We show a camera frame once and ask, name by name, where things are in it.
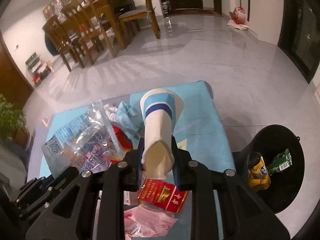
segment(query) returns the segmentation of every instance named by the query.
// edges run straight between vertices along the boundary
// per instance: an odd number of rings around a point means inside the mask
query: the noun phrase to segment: white box
[[[138,192],[123,192],[123,204],[128,206],[138,205]]]

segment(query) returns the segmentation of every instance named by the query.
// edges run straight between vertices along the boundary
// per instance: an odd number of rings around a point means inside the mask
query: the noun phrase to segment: red cigarette pack
[[[145,179],[138,199],[165,210],[179,213],[187,191],[179,191],[173,184],[158,179]]]

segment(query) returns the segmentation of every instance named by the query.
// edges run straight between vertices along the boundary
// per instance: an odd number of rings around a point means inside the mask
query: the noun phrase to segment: barcode
[[[288,168],[289,167],[289,163],[288,162],[285,162],[285,163],[283,163],[283,164],[281,164],[280,166],[279,166],[279,169],[280,169],[280,171],[283,171],[283,170],[285,170],[286,168]]]

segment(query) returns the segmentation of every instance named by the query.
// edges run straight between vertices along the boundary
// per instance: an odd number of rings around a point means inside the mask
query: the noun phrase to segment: wooden chair
[[[100,31],[101,28],[95,29],[94,24],[92,23],[91,19],[88,17],[87,13],[85,12],[82,6],[82,3],[84,1],[86,0],[72,0],[69,4],[64,6],[61,11],[76,23],[74,31],[77,33],[79,37],[81,37],[79,42],[84,47],[87,57],[90,63],[93,65],[94,61],[93,61],[91,52],[87,47],[87,42],[91,41],[93,43],[93,46],[97,50],[97,52],[99,52],[100,49],[104,50],[103,45],[99,40],[99,36],[102,33]],[[107,45],[109,46],[112,56],[115,57],[111,43],[108,37],[106,37],[106,34],[104,35],[104,38],[106,40]]]
[[[94,15],[99,23],[99,32],[103,35],[104,40],[106,41],[106,44],[109,47],[109,50],[111,52],[111,55],[113,58],[116,57],[116,54],[113,51],[112,44],[106,34],[106,31],[111,28],[110,23],[108,19],[103,19],[102,14],[106,16],[106,10],[108,9],[108,5],[106,6],[100,6],[99,1],[94,2],[93,0],[88,0],[89,5],[91,6],[92,11],[94,12]]]
[[[76,48],[72,45],[72,42],[67,35],[67,33],[64,31],[64,29],[61,27],[60,22],[56,15],[52,16],[42,27],[44,32],[49,36],[52,43],[57,48],[63,62],[66,64],[68,70],[71,72],[71,68],[69,65],[69,62],[67,61],[65,57],[65,53],[69,52],[75,63],[78,63],[81,65],[82,68],[84,68],[83,62],[76,50]]]
[[[137,20],[144,17],[148,17],[156,38],[159,39],[161,37],[160,28],[156,19],[154,8],[152,7],[151,0],[146,0],[146,7],[147,7],[146,9],[137,9],[137,10],[128,11],[119,16],[120,26],[127,40],[129,39],[129,35],[128,35],[127,27],[125,26],[125,22]]]

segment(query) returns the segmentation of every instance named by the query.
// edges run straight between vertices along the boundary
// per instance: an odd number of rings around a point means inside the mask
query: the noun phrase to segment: potted plant
[[[22,148],[26,147],[29,139],[23,111],[15,109],[2,94],[0,94],[0,139],[4,142],[12,140]]]

